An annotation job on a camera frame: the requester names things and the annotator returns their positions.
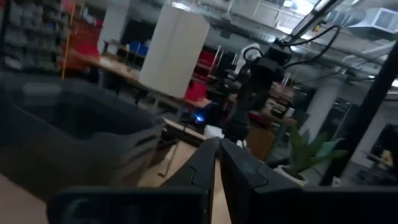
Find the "table leg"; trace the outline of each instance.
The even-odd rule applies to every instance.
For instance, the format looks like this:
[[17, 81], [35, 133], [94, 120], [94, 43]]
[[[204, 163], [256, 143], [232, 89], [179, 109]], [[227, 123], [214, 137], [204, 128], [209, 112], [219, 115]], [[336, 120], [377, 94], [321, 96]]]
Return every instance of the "table leg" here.
[[182, 113], [184, 112], [184, 109], [185, 109], [185, 107], [181, 105], [180, 108], [177, 111], [176, 119], [177, 119], [177, 123], [178, 124], [180, 123], [180, 120], [181, 120], [181, 117], [182, 117]]
[[363, 180], [362, 184], [369, 185], [369, 183], [372, 183], [374, 181], [374, 176], [377, 173], [377, 170], [376, 170], [377, 166], [378, 166], [378, 163], [376, 164], [376, 162], [375, 162], [375, 164], [373, 164], [371, 166], [371, 168], [369, 169], [369, 172], [367, 173], [367, 175], [366, 175], [365, 179]]
[[98, 86], [100, 87], [100, 88], [106, 88], [106, 86], [105, 86], [105, 79], [106, 79], [106, 74], [105, 74], [105, 72], [104, 71], [100, 71], [99, 72], [99, 79], [98, 79]]
[[154, 114], [156, 114], [156, 112], [157, 112], [157, 106], [158, 106], [158, 104], [159, 104], [159, 101], [160, 101], [160, 99], [159, 99], [158, 97], [155, 97], [155, 103], [154, 103], [154, 105], [152, 106], [152, 112], [153, 112]]
[[287, 124], [281, 124], [281, 126], [279, 127], [274, 143], [271, 147], [271, 150], [268, 152], [268, 155], [271, 155], [275, 152], [275, 150], [278, 148], [279, 143], [281, 142], [282, 138], [284, 137], [286, 131], [288, 130], [288, 126]]
[[177, 144], [175, 145], [175, 147], [174, 147], [174, 151], [173, 151], [173, 153], [172, 153], [172, 156], [171, 156], [170, 160], [169, 160], [168, 163], [167, 163], [166, 171], [164, 172], [164, 174], [160, 174], [160, 173], [159, 173], [159, 176], [161, 176], [161, 177], [166, 177], [167, 174], [169, 174], [169, 171], [170, 171], [170, 168], [171, 168], [172, 163], [173, 163], [173, 161], [174, 161], [174, 157], [175, 157], [175, 155], [176, 155], [176, 153], [177, 153], [177, 149], [178, 149], [178, 145], [179, 145], [179, 144], [180, 144], [180, 141], [178, 141], [178, 143], [177, 143]]

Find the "plastic storage bin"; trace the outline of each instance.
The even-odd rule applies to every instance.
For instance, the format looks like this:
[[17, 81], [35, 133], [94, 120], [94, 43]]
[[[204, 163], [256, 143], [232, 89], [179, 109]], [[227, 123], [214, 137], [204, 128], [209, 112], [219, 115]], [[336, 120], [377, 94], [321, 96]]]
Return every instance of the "plastic storage bin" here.
[[136, 185], [164, 126], [77, 80], [2, 78], [0, 104], [0, 172], [42, 198], [71, 185]]

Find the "storage shelf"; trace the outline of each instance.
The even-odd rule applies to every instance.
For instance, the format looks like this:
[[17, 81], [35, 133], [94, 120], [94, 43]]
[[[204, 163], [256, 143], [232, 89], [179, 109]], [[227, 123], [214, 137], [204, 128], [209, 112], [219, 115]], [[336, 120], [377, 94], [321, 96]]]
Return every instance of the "storage shelf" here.
[[60, 75], [61, 70], [47, 70], [44, 68], [23, 68], [23, 69], [16, 69], [9, 67], [7, 65], [3, 66], [1, 70], [7, 70], [12, 72], [24, 72], [24, 73], [38, 73], [40, 75]]
[[30, 45], [19, 45], [18, 43], [10, 43], [10, 42], [4, 42], [7, 45], [13, 46], [13, 47], [18, 47], [18, 48], [23, 48], [27, 50], [36, 50], [36, 51], [41, 51], [41, 52], [48, 52], [48, 53], [53, 53], [53, 54], [62, 54], [62, 48], [57, 47], [57, 49], [45, 49], [42, 47], [33, 47]]
[[57, 31], [53, 31], [53, 32], [47, 32], [45, 29], [43, 28], [35, 28], [35, 27], [26, 27], [26, 26], [20, 26], [20, 25], [16, 25], [16, 24], [11, 24], [10, 26], [12, 28], [16, 28], [16, 29], [22, 29], [28, 32], [32, 32], [35, 34], [39, 34], [39, 35], [45, 35], [47, 37], [54, 37], [54, 38], [61, 38], [61, 39], [66, 39], [68, 34], [63, 33], [63, 31], [57, 30]]

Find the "ceiling pipe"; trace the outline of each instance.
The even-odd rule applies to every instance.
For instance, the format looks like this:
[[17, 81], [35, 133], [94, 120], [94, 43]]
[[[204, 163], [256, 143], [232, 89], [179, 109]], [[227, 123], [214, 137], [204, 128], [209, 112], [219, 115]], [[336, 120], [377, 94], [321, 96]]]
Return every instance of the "ceiling pipe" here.
[[[149, 3], [152, 6], [157, 7], [159, 9], [163, 6], [162, 3], [160, 3], [160, 2], [158, 2], [156, 0], [153, 0], [153, 1], [149, 2]], [[217, 7], [214, 7], [212, 5], [205, 4], [204, 6], [209, 7], [209, 9], [214, 9], [216, 11], [220, 11]], [[256, 42], [258, 42], [260, 44], [264, 44], [264, 45], [269, 45], [270, 44], [270, 42], [268, 40], [265, 40], [263, 38], [265, 35], [273, 36], [273, 37], [276, 37], [276, 38], [283, 38], [284, 36], [287, 35], [286, 33], [282, 32], [280, 30], [277, 30], [277, 29], [275, 29], [273, 27], [266, 26], [264, 24], [260, 24], [260, 23], [258, 23], [256, 21], [253, 21], [253, 20], [250, 20], [250, 19], [245, 18], [243, 16], [240, 16], [239, 14], [236, 14], [234, 12], [230, 12], [231, 16], [234, 16], [234, 17], [236, 17], [238, 19], [241, 19], [241, 20], [244, 20], [244, 21], [248, 21], [248, 22], [253, 24], [253, 27], [256, 27], [256, 26], [260, 25], [264, 29], [268, 29], [267, 32], [271, 33], [271, 34], [266, 34], [266, 33], [258, 32], [258, 31], [255, 31], [255, 30], [251, 30], [250, 28], [247, 28], [247, 27], [245, 27], [245, 28], [239, 27], [236, 24], [231, 23], [230, 21], [226, 22], [225, 20], [222, 20], [219, 15], [215, 14], [214, 11], [211, 12], [211, 11], [208, 11], [206, 9], [202, 9], [200, 7], [196, 7], [194, 9], [192, 9], [192, 11], [195, 12], [195, 13], [202, 14], [205, 18], [207, 18], [209, 20], [209, 22], [211, 23], [211, 25], [213, 27], [217, 27], [217, 28], [220, 28], [220, 29], [228, 30], [228, 31], [230, 31], [232, 33], [235, 33], [235, 34], [238, 34], [238, 35], [240, 35], [242, 37], [251, 39], [251, 40], [256, 41]], [[318, 44], [318, 43], [315, 43], [315, 42], [311, 46], [312, 47], [316, 47], [319, 50], [315, 50], [313, 48], [308, 49], [308, 48], [303, 47], [303, 46], [297, 46], [298, 49], [302, 49], [302, 51], [304, 51], [304, 52], [296, 52], [296, 53], [298, 53], [300, 55], [306, 54], [308, 57], [310, 57], [310, 56], [318, 54], [321, 51], [321, 49], [325, 47], [324, 45]], [[355, 55], [358, 58], [362, 58], [362, 59], [365, 59], [365, 60], [372, 61], [372, 63], [378, 64], [378, 65], [382, 65], [382, 63], [383, 63], [383, 60], [380, 60], [380, 59], [376, 60], [375, 58], [371, 58], [368, 55], [361, 54], [361, 53], [358, 53], [358, 52], [352, 52], [352, 51], [349, 51], [349, 50], [346, 50], [346, 49], [338, 49], [336, 47], [331, 47], [329, 51], [330, 52], [337, 51], [336, 53], [343, 53], [343, 54], [346, 54], [346, 55]], [[342, 68], [351, 68], [351, 69], [353, 68], [352, 65], [350, 65], [350, 64], [348, 64], [346, 62], [342, 62], [341, 60], [338, 60], [338, 59], [336, 59], [333, 56], [330, 56], [328, 54], [325, 54], [322, 59], [323, 60], [327, 60], [327, 61], [333, 63], [334, 65], [342, 67]], [[353, 68], [353, 69], [357, 70], [358, 72], [362, 72], [362, 73], [364, 72], [364, 71], [362, 71], [362, 70], [360, 70], [358, 68]]]

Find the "metal pole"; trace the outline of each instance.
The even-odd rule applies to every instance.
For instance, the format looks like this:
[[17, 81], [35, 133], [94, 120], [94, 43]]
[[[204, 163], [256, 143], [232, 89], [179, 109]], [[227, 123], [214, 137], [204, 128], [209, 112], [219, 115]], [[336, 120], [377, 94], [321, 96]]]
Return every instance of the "metal pole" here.
[[377, 113], [381, 103], [384, 101], [387, 92], [391, 88], [392, 82], [398, 74], [398, 43], [396, 42], [379, 74], [374, 79], [374, 83], [366, 95], [362, 105], [359, 107], [358, 114], [349, 127], [345, 140], [337, 145], [337, 149], [348, 151], [348, 155], [341, 159], [335, 159], [325, 172], [320, 185], [330, 185], [333, 177], [340, 177], [347, 163], [354, 154], [359, 142], [362, 140], [366, 130], [371, 124], [373, 117]]
[[61, 73], [61, 78], [62, 80], [65, 79], [65, 71], [67, 69], [67, 60], [68, 60], [68, 56], [69, 56], [69, 45], [70, 45], [70, 34], [71, 34], [71, 26], [72, 26], [72, 22], [73, 22], [73, 17], [75, 16], [75, 9], [76, 9], [76, 1], [73, 1], [73, 7], [72, 7], [72, 13], [70, 14], [70, 20], [69, 20], [69, 33], [68, 33], [68, 39], [67, 39], [67, 45], [65, 47], [65, 58], [63, 59], [63, 63], [62, 63], [62, 73]]
[[234, 4], [234, 2], [235, 2], [235, 0], [232, 0], [232, 1], [229, 3], [228, 9], [226, 10], [226, 13], [227, 13], [227, 14], [229, 14], [230, 10], [232, 9], [232, 5]]

